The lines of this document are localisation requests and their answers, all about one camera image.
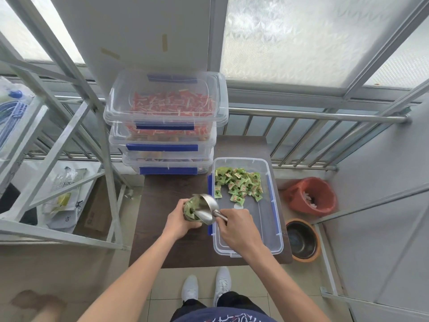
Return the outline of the person's right hand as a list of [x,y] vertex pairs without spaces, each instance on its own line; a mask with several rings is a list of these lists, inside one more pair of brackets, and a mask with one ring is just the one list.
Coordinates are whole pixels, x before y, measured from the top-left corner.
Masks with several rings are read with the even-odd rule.
[[221,236],[227,245],[245,260],[260,253],[264,244],[253,217],[247,209],[221,209],[228,218],[228,236]]

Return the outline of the clear bag of green candies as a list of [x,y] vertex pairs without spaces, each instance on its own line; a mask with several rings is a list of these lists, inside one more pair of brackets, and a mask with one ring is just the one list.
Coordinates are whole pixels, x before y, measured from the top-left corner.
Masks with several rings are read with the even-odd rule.
[[185,220],[189,222],[201,222],[201,219],[195,213],[200,209],[200,207],[201,205],[199,195],[194,195],[188,201],[186,201],[183,206],[183,215]]

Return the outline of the metal scoop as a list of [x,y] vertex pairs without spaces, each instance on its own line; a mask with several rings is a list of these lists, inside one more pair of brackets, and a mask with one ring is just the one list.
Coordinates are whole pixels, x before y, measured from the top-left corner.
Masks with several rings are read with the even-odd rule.
[[198,200],[194,213],[204,224],[210,226],[216,222],[216,218],[221,218],[227,224],[228,218],[220,212],[219,205],[213,196],[193,194],[194,197]]

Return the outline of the person's left forearm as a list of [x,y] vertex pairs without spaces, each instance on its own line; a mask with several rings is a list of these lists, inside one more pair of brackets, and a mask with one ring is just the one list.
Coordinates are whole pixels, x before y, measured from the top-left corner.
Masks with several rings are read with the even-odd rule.
[[90,305],[77,322],[138,322],[148,293],[169,251],[185,233],[180,229],[164,230],[151,247]]

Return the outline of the person's right forearm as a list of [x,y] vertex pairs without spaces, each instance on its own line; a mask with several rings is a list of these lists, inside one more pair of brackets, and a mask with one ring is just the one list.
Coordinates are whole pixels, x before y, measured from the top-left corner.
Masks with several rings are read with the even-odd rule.
[[245,245],[238,253],[259,277],[284,322],[331,322],[263,244]]

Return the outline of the pile of green candy packets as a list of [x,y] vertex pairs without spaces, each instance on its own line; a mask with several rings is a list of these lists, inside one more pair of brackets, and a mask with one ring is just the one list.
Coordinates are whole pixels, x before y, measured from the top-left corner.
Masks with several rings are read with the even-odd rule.
[[222,198],[222,188],[227,188],[230,201],[244,205],[247,196],[256,202],[262,200],[263,188],[261,174],[247,172],[244,168],[219,167],[214,171],[214,198]]

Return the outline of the person's white shoe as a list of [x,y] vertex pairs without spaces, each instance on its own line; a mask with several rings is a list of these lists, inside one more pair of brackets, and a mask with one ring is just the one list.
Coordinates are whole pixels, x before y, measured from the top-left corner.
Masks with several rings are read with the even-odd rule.
[[188,276],[183,284],[181,290],[181,299],[183,303],[189,300],[198,300],[199,296],[199,286],[197,277],[195,275]]
[[229,292],[232,287],[230,272],[227,266],[222,266],[217,270],[215,279],[215,291],[213,298],[213,307],[217,306],[219,298]]

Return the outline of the person's white left shoe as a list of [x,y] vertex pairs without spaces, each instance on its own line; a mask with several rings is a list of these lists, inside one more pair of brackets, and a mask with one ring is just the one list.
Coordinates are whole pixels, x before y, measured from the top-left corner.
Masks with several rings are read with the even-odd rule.
[[181,290],[181,299],[183,303],[189,300],[198,300],[199,296],[199,286],[197,277],[195,275],[188,276],[183,284]]

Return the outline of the lidded clear container blue latch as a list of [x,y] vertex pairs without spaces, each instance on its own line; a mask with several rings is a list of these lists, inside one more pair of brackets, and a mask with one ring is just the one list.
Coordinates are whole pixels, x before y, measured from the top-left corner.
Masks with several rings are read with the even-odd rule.
[[198,125],[194,130],[145,130],[117,123],[111,127],[110,145],[122,152],[202,152],[214,147],[215,123]]
[[122,163],[139,175],[198,175],[207,173],[213,164],[214,148],[192,155],[173,153],[170,158],[143,158],[142,155],[122,155]]

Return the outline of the orange plastic bucket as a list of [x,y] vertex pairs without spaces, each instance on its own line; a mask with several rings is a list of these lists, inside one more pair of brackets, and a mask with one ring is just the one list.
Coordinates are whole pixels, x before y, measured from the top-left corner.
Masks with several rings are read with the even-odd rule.
[[316,177],[298,180],[282,191],[282,196],[291,210],[317,217],[334,213],[338,206],[331,185]]

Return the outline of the brown cardboard box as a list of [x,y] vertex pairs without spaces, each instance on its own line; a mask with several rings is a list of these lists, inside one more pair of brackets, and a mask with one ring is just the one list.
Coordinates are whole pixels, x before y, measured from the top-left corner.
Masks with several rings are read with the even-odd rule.
[[106,238],[111,225],[111,209],[105,176],[96,180],[73,234]]

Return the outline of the large lidded clear container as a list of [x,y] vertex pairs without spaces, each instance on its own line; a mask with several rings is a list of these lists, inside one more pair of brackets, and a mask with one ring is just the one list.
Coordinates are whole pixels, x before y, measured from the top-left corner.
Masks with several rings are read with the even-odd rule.
[[164,131],[192,131],[214,122],[224,126],[229,118],[226,80],[218,72],[124,69],[106,99],[103,118],[110,125]]

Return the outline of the steel window railing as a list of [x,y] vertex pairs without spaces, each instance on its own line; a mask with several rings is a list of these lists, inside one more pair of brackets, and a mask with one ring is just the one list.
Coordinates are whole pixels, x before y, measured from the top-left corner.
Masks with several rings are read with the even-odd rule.
[[[313,123],[319,123],[319,122],[334,122],[334,124],[330,127],[330,130],[326,132],[326,135],[330,135],[332,130],[335,130],[335,128],[339,125],[341,125],[344,122],[353,122],[353,125],[350,127],[350,129],[345,132],[340,138],[337,138],[335,142],[330,146],[330,148],[334,148],[338,143],[340,143],[342,140],[344,140],[347,136],[349,136],[352,132],[360,128],[361,126],[365,124],[372,124],[373,127],[377,127],[379,125],[383,124],[407,124],[410,122],[410,117],[405,114],[395,114],[393,116],[388,117],[381,117],[381,116],[373,116],[373,115],[365,115],[365,114],[337,114],[337,113],[327,113],[327,112],[306,112],[306,111],[291,111],[291,110],[274,110],[274,109],[259,109],[259,108],[232,108],[232,115],[233,116],[244,116],[247,117],[246,122],[246,128],[243,130],[243,134],[246,135],[248,132],[248,127],[251,125],[253,118],[255,117],[264,117],[264,118],[270,118],[270,122],[267,125],[264,136],[268,135],[270,130],[272,129],[272,126],[274,125],[276,119],[288,119],[290,121],[290,124],[287,126],[287,129],[284,132],[284,135],[282,137],[282,140],[278,142],[276,145],[276,148],[272,151],[273,154],[276,153],[277,149],[280,147],[280,145],[283,143],[283,141],[288,137],[288,135],[291,134],[291,131],[293,131],[294,127],[298,124],[300,121],[309,121],[312,120]],[[228,125],[228,122],[224,126],[218,126],[218,128],[226,128]],[[110,125],[107,123],[107,136],[109,141],[109,134],[111,127],[114,125]],[[114,148],[110,145],[110,150],[117,150],[120,151],[120,153],[127,154],[127,155],[142,155],[143,158],[170,158],[171,155],[173,155],[174,152],[143,152],[143,151],[130,151],[130,152],[122,152],[118,148]]]

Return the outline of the grey metal shelf rack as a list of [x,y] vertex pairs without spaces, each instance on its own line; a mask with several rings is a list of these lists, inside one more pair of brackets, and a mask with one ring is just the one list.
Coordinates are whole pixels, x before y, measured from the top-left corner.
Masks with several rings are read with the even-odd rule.
[[[34,98],[12,159],[0,170],[0,246],[73,244],[127,250],[119,211],[131,186],[113,166],[104,105],[32,0],[0,0],[0,76]],[[65,167],[86,168],[81,181],[51,192]],[[80,218],[96,180],[105,176],[112,210],[106,240],[49,229],[41,206],[80,187]]]

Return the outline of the frosted glass window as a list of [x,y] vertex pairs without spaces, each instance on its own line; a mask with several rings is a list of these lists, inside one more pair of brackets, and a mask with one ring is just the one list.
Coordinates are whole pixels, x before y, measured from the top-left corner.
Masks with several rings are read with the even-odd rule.
[[210,1],[207,68],[228,91],[364,98],[429,75],[429,0]]

